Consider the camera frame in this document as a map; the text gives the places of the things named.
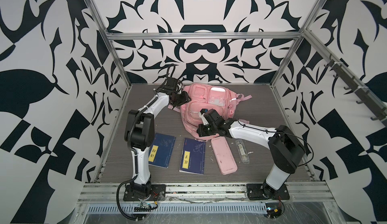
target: book cover illustration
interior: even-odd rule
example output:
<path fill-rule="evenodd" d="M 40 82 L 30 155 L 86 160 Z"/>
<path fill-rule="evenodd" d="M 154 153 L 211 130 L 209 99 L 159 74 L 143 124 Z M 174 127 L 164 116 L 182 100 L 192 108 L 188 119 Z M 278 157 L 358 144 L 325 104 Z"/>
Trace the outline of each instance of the book cover illustration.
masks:
<path fill-rule="evenodd" d="M 153 143 L 149 147 L 149 164 L 168 168 L 175 140 L 174 136 L 156 133 Z"/>
<path fill-rule="evenodd" d="M 206 142 L 185 138 L 181 155 L 180 172 L 204 174 Z"/>

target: backpack strap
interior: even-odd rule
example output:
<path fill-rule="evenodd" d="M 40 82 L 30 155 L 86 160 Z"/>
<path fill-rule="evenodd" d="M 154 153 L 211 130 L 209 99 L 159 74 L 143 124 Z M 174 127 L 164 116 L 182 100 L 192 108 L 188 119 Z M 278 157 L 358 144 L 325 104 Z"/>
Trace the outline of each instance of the backpack strap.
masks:
<path fill-rule="evenodd" d="M 236 94 L 236 97 L 237 97 L 237 99 L 236 99 L 236 104 L 237 104 L 237 105 L 238 105 L 239 102 L 241 102 L 241 101 L 246 101 L 246 100 L 249 100 L 250 98 L 252 98 L 251 95 L 244 96 L 243 94 Z"/>
<path fill-rule="evenodd" d="M 181 110 L 180 110 L 179 108 L 176 108 L 176 107 L 174 108 L 172 105 L 168 105 L 168 108 L 169 108 L 169 109 L 172 109 L 172 110 L 174 110 L 174 111 L 177 111 L 177 112 L 179 112 L 179 113 L 181 112 Z"/>

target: blue book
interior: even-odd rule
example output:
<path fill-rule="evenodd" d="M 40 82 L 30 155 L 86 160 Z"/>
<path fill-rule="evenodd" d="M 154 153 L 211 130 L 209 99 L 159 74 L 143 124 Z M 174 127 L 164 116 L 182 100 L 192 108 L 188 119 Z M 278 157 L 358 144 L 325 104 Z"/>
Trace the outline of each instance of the blue book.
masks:
<path fill-rule="evenodd" d="M 204 174 L 205 155 L 206 142 L 185 138 L 183 153 L 181 155 L 180 172 Z"/>
<path fill-rule="evenodd" d="M 150 165 L 168 168 L 176 137 L 156 133 L 149 147 L 148 163 Z"/>

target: black mounting plate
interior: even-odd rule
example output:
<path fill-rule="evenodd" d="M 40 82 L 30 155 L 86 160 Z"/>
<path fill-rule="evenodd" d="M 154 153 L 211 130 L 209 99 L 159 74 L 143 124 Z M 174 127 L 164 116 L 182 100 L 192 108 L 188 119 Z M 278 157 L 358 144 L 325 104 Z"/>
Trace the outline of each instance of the black mounting plate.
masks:
<path fill-rule="evenodd" d="M 271 195 L 269 198 L 264 196 L 263 189 L 261 188 L 262 184 L 247 184 L 247 197 L 249 200 L 278 200 L 278 196 L 281 197 L 281 200 L 290 199 L 288 189 L 285 184 L 278 189 L 278 191 Z"/>
<path fill-rule="evenodd" d="M 151 189 L 151 198 L 149 199 L 149 201 L 153 201 L 153 196 L 154 196 L 154 193 L 155 192 L 156 194 L 158 194 L 154 200 L 158 200 L 159 197 L 160 197 L 160 193 L 162 193 L 163 195 L 165 195 L 165 191 L 166 191 L 166 185 L 152 185 L 152 189 Z M 133 190 L 130 188 L 130 185 L 127 185 L 125 187 L 125 193 L 123 194 L 123 201 L 138 201 L 138 199 L 136 199 L 133 195 Z"/>

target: gray wood grain surface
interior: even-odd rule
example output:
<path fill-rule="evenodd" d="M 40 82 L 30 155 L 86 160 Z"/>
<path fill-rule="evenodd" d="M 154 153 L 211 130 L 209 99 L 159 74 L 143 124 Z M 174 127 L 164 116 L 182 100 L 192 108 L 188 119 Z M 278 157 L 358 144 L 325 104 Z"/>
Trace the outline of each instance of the gray wood grain surface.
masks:
<path fill-rule="evenodd" d="M 132 177 L 132 155 L 124 141 L 127 115 L 131 109 L 137 110 L 145 105 L 153 97 L 153 88 L 156 87 L 147 84 L 133 85 L 106 161 L 101 183 L 123 182 Z M 236 93 L 243 93 L 245 96 L 249 94 L 253 96 L 253 98 L 239 103 L 236 107 L 235 117 L 249 120 L 250 124 L 263 127 L 278 127 L 285 124 L 269 86 L 227 85 L 227 88 Z M 250 163 L 242 163 L 235 144 L 236 139 L 226 138 L 238 166 L 235 173 L 228 175 L 220 173 L 210 141 L 206 143 L 204 175 L 181 173 L 179 167 L 184 138 L 193 139 L 193 137 L 184 129 L 180 114 L 165 107 L 155 119 L 155 131 L 175 136 L 176 142 L 168 168 L 149 166 L 152 182 L 264 181 L 274 164 L 270 150 L 245 140 L 247 152 L 252 153 L 249 154 Z M 296 173 L 290 175 L 288 181 L 308 181 L 309 179 L 305 168 L 299 167 Z"/>

